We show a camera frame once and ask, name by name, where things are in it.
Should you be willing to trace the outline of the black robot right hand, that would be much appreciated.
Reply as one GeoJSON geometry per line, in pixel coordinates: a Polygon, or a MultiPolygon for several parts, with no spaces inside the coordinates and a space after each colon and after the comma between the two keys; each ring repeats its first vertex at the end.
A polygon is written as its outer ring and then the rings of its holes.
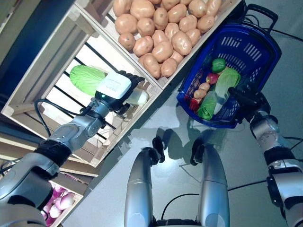
{"type": "Polygon", "coordinates": [[[236,113],[239,121],[246,119],[250,122],[258,113],[270,114],[270,104],[261,92],[247,87],[244,89],[230,87],[228,92],[240,106],[236,113]]]}

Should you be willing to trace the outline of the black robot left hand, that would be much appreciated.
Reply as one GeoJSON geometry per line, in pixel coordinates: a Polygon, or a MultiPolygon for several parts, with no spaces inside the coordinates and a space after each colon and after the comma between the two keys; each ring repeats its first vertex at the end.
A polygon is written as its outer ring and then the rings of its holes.
{"type": "Polygon", "coordinates": [[[125,103],[137,85],[145,78],[120,70],[109,73],[98,85],[95,98],[109,111],[120,116],[126,113],[130,104],[125,103]]]}

